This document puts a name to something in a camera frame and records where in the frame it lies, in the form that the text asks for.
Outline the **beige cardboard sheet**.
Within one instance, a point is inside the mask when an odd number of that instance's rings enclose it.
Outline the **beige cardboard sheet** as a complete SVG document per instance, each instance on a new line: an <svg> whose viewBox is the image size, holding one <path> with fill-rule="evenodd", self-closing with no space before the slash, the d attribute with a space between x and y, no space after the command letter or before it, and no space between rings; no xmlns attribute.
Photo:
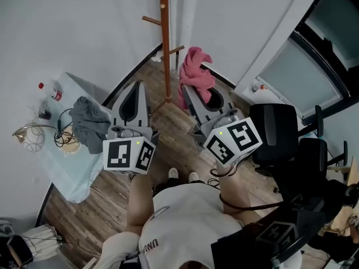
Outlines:
<svg viewBox="0 0 359 269"><path fill-rule="evenodd" d="M350 166L337 167L336 171L346 176L346 185L359 184L359 167L355 157L352 158Z"/></svg>

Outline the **person's right forearm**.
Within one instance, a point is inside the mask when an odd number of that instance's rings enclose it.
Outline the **person's right forearm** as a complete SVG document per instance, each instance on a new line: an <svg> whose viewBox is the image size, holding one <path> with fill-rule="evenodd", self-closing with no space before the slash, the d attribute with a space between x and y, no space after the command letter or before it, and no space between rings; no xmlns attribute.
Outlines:
<svg viewBox="0 0 359 269"><path fill-rule="evenodd" d="M216 161L219 177L220 195L227 203L236 207L251 207L248 191L235 165L223 167ZM239 220L243 225L257 222L261 219L256 211L240 211L223 205L224 213Z"/></svg>

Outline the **wooden coat rack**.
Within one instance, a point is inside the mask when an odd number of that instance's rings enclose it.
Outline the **wooden coat rack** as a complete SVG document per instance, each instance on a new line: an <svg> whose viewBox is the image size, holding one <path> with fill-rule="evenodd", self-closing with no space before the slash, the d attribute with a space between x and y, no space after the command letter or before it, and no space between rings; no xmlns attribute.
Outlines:
<svg viewBox="0 0 359 269"><path fill-rule="evenodd" d="M156 24L161 27L162 30L162 44L164 54L164 82L165 82L165 99L152 111L152 115L157 113L166 103L174 104L172 101L172 90L171 90L171 76L170 76L170 57L172 54L177 53L185 47L180 47L170 50L169 45L169 0L159 0L160 3L160 20L156 20L147 16L143 16L142 20Z"/></svg>

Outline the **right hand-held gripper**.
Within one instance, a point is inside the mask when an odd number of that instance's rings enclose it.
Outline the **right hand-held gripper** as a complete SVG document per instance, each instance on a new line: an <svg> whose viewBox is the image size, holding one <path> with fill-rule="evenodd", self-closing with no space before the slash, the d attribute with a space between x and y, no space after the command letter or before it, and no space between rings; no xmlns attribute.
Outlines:
<svg viewBox="0 0 359 269"><path fill-rule="evenodd" d="M246 118L240 109L233 109L225 88L210 88L209 102L194 86L183 85L182 91L190 113L202 124L193 137L221 166L240 163L263 144L252 119Z"/></svg>

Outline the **person's white shirt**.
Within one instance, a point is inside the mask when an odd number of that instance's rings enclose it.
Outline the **person's white shirt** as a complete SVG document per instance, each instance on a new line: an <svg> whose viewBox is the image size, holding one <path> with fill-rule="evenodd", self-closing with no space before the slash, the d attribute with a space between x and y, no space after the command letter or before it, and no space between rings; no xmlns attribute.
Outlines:
<svg viewBox="0 0 359 269"><path fill-rule="evenodd" d="M135 261L142 269L180 269L188 261L215 269L211 244L242 229L240 221L223 212L219 191L206 184L165 189L153 202L154 213L142 233L108 238L93 269L120 269Z"/></svg>

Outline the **white table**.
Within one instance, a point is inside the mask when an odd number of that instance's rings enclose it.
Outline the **white table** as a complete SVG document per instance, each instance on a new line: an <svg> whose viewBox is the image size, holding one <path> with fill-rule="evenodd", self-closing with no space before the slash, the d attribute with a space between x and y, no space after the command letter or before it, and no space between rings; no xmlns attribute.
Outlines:
<svg viewBox="0 0 359 269"><path fill-rule="evenodd" d="M84 96L111 118L111 111L102 106L93 97L95 85L70 73L63 73L55 82L63 91L60 101L46 98L52 114L50 120L37 120L37 124L47 124L43 128L45 140L43 148L36 154L39 163L48 174L49 179L60 191L62 196L73 203L80 203L90 193L90 186L103 170L103 154L92 155L86 146L80 145L74 153L66 153L63 147L58 147L54 141L57 120L65 126L71 117L64 111L71 108L75 101Z"/></svg>

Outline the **pink cloth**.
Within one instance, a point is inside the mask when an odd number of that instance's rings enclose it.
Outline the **pink cloth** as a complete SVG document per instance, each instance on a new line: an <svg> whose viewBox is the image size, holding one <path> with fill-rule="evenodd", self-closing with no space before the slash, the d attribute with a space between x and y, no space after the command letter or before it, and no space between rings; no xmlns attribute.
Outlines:
<svg viewBox="0 0 359 269"><path fill-rule="evenodd" d="M182 109L188 109L182 91L183 85L194 86L205 103L210 101L209 89L215 86L215 77L208 69L201 68L202 62L212 63L213 60L201 48L190 47L179 68L178 104Z"/></svg>

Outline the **person's left forearm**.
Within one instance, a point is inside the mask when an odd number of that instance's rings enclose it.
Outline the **person's left forearm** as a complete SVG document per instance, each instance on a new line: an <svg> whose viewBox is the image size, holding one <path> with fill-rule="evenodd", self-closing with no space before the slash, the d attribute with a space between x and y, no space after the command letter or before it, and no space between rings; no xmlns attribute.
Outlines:
<svg viewBox="0 0 359 269"><path fill-rule="evenodd" d="M133 175L128 198L126 230L141 235L143 226L154 213L151 180L148 175Z"/></svg>

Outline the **crumpled gray cloth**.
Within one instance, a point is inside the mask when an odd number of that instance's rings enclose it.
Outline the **crumpled gray cloth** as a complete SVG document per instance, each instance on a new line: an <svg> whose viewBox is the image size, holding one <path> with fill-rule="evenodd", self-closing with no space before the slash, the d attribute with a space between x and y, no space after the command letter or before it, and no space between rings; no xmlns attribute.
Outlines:
<svg viewBox="0 0 359 269"><path fill-rule="evenodd" d="M73 104L69 115L72 119L72 132L78 141L85 145L92 155L103 152L103 141L111 125L109 116L99 105L81 96Z"/></svg>

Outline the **frosted glass window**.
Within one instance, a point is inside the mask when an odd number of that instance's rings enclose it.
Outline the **frosted glass window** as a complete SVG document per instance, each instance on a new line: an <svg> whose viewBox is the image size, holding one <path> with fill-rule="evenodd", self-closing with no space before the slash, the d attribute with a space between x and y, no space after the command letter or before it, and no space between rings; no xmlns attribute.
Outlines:
<svg viewBox="0 0 359 269"><path fill-rule="evenodd" d="M358 103L359 0L314 0L259 78L304 120Z"/></svg>

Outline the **clear bottle with red cap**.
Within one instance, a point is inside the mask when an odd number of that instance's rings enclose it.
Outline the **clear bottle with red cap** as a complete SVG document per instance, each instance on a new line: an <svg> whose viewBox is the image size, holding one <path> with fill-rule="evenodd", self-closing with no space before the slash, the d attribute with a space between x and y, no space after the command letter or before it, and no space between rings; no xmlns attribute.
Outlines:
<svg viewBox="0 0 359 269"><path fill-rule="evenodd" d="M46 96L55 101L60 101L62 98L62 91L57 89L54 84L44 84L40 82L38 88L43 90Z"/></svg>

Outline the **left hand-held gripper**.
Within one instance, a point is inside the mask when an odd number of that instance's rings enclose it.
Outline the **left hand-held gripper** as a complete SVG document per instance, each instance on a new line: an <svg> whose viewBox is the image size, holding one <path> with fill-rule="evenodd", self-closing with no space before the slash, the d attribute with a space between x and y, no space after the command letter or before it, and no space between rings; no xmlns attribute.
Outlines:
<svg viewBox="0 0 359 269"><path fill-rule="evenodd" d="M112 107L113 125L103 141L103 167L118 174L148 173L156 145L151 138L148 98L144 81L135 81L119 95Z"/></svg>

